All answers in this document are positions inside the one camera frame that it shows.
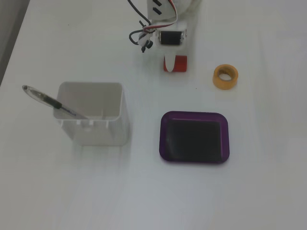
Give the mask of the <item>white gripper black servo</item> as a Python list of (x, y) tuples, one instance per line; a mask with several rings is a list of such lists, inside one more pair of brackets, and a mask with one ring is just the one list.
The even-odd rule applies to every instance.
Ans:
[(171, 26), (156, 29), (155, 43), (165, 54), (167, 72), (174, 70), (176, 55), (187, 46), (187, 30), (187, 21), (178, 21)]

